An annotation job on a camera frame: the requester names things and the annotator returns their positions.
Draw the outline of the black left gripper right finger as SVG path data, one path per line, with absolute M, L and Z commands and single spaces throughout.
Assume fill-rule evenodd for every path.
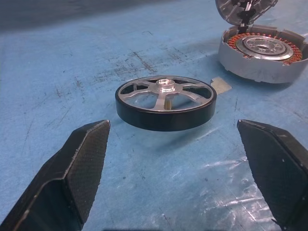
M 237 122 L 257 187 L 283 231 L 308 229 L 308 151 L 288 131 L 269 124 Z

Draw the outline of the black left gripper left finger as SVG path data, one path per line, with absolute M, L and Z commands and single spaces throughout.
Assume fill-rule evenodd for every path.
M 109 132 L 109 120 L 74 130 L 38 171 L 0 229 L 82 230 L 101 181 Z

